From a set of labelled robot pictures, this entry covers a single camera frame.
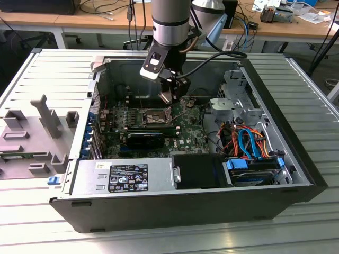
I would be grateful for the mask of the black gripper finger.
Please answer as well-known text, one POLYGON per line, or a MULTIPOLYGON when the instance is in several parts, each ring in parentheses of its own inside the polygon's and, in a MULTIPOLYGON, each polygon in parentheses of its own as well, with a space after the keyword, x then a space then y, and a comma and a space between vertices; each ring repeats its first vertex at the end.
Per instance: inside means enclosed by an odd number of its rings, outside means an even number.
POLYGON ((161 93, 171 93, 172 92, 172 79, 170 78, 161 78, 160 79, 160 92, 161 93))
POLYGON ((171 77, 169 79, 170 89, 170 103, 175 103, 180 100, 181 97, 187 94, 191 85, 191 81, 187 77, 176 78, 171 77))

